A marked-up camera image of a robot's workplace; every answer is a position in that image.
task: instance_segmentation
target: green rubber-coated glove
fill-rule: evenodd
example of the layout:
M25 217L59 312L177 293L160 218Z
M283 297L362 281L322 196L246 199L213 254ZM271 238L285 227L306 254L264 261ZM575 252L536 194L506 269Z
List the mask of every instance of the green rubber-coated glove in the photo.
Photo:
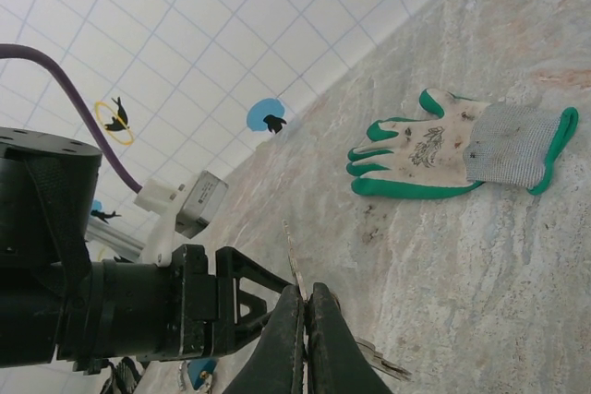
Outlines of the green rubber-coated glove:
M419 103L435 120L379 120L372 143L349 151L347 171L361 196L445 198L484 182L525 186L537 195L574 134L578 112L472 101L424 90Z

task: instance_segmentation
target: black bird sticker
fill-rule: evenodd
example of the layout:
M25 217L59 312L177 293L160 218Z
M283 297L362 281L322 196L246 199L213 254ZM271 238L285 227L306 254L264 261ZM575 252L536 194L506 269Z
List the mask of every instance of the black bird sticker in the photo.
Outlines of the black bird sticker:
M93 209L90 214L91 216L96 217L99 221L104 221L107 225L109 224L109 219L112 219L113 217L121 217L121 214L117 214L115 211L111 214L107 214L96 209Z
M104 126L107 131L127 131L129 129L129 119L127 117L126 109L121 104L121 98L117 97L117 100L111 98L111 100L117 105L117 117L111 117L111 123Z
M262 121L267 124L267 129L275 134L283 129L283 125L287 125L287 122L285 122L284 119L276 117L273 114L267 115Z

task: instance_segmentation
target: purple cable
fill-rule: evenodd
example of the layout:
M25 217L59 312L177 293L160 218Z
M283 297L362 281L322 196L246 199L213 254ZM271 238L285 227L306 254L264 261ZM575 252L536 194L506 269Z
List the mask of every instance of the purple cable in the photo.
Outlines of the purple cable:
M54 79L57 80L57 83L59 83L60 87L62 87L62 90L64 90L67 97L78 111L78 114L80 114L80 117L82 117L82 121L89 129L92 137L94 137L94 140L96 140L96 143L99 145L104 157L106 157L109 163L111 163L111 166L113 166L113 169L117 175L136 194L139 193L141 190L141 185L136 182L134 178L131 177L131 175L129 175L125 166L123 166L121 161L117 159L115 152L111 149L107 139L104 138L103 132L94 121L94 118L92 117L89 109L86 107L86 104L80 96L80 93L78 90L76 90L76 87L72 81L54 59L39 50L30 48L29 46L11 43L0 43L0 59L30 60L38 65L41 65L43 68L49 71Z

